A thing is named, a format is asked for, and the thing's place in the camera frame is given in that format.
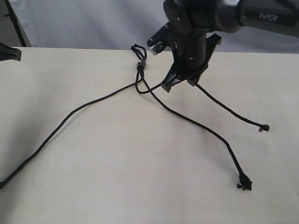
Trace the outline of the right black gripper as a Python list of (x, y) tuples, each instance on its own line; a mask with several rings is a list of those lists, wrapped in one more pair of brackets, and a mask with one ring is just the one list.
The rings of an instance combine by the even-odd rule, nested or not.
[(161, 87), (166, 92), (185, 80), (191, 86), (196, 86), (202, 73), (208, 68), (215, 48), (221, 44), (222, 37), (217, 34), (207, 37), (205, 30), (192, 30), (187, 34), (176, 31), (174, 40), (174, 63), (161, 82)]

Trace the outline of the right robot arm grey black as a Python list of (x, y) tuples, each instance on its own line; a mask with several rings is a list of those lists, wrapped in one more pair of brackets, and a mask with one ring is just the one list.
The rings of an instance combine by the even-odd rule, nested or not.
[(166, 0), (172, 25), (173, 65), (161, 83), (165, 91), (187, 81), (195, 86), (221, 37), (242, 27), (299, 36), (299, 5), (291, 0)]

